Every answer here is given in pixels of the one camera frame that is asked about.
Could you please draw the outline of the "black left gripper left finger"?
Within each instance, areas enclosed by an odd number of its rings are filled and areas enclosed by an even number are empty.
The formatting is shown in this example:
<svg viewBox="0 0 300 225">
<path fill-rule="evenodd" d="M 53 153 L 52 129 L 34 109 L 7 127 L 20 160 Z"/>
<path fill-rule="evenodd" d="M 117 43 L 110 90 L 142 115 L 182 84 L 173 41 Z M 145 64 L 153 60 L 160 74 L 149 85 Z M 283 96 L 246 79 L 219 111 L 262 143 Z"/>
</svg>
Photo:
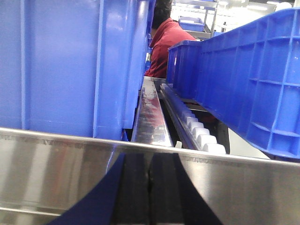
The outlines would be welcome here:
<svg viewBox="0 0 300 225">
<path fill-rule="evenodd" d="M 121 153 L 102 180 L 52 225 L 149 224 L 144 155 Z"/>
</svg>

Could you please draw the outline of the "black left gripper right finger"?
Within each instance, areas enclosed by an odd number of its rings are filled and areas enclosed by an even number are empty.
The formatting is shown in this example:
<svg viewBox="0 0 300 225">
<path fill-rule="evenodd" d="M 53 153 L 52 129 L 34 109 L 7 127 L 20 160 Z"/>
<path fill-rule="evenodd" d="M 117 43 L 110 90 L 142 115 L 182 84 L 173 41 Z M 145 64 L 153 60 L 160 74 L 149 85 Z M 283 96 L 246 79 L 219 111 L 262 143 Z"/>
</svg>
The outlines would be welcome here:
<svg viewBox="0 0 300 225">
<path fill-rule="evenodd" d="M 177 153 L 156 153 L 150 168 L 151 225 L 221 225 L 196 190 Z"/>
</svg>

